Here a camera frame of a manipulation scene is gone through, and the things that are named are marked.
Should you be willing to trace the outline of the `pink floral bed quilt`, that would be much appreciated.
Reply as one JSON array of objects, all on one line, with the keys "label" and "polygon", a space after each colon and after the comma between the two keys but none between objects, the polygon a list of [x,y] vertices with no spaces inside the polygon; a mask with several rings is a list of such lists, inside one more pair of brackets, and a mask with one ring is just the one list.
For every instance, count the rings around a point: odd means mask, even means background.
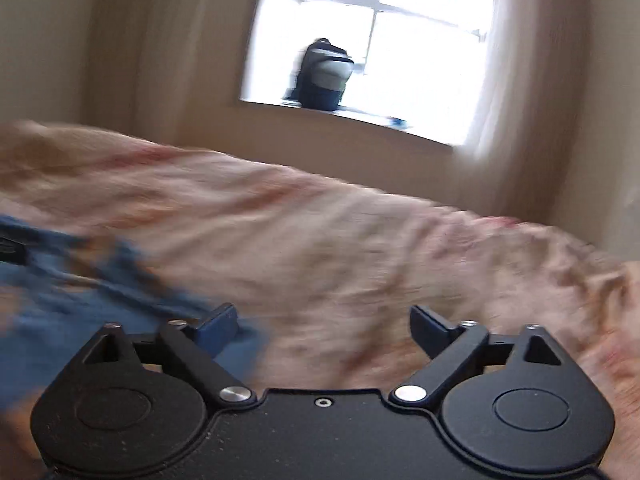
[{"label": "pink floral bed quilt", "polygon": [[36,122],[1,130],[1,210],[82,236],[76,272],[128,240],[158,286],[260,318],[257,388],[390,388],[423,362],[413,304],[503,334],[543,325],[615,412],[604,470],[638,477],[638,263],[553,226]]}]

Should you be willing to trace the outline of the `cream window curtain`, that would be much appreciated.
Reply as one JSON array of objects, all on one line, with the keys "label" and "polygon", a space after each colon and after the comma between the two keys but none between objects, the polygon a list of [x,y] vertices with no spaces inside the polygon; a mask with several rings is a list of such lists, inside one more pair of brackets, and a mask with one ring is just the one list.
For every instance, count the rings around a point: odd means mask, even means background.
[{"label": "cream window curtain", "polygon": [[590,0],[495,0],[480,102],[456,151],[454,200],[545,222],[579,129]]}]

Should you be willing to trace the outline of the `small blue red box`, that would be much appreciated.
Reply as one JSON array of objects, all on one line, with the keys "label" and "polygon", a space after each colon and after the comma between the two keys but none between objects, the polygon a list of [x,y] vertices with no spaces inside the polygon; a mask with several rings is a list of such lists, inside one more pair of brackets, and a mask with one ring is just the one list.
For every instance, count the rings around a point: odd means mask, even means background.
[{"label": "small blue red box", "polygon": [[390,117],[388,118],[390,125],[396,129],[405,129],[407,127],[407,122],[405,119],[401,119],[398,117]]}]

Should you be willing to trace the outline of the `black grey backpack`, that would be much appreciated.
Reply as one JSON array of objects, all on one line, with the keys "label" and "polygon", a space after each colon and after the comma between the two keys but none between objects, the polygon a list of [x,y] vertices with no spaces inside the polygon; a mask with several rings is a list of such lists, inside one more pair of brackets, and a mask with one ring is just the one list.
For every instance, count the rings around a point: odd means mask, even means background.
[{"label": "black grey backpack", "polygon": [[333,113],[341,104],[354,69],[355,62],[344,49],[318,38],[304,52],[295,84],[284,99],[308,110]]}]

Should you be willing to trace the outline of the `white framed window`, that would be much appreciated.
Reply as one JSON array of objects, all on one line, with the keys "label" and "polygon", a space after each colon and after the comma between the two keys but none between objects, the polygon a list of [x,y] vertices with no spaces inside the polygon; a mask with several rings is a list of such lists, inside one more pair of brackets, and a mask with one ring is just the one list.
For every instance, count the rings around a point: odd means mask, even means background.
[{"label": "white framed window", "polygon": [[307,47],[326,38],[355,62],[338,116],[450,146],[471,131],[495,0],[257,0],[241,96],[285,101]]}]

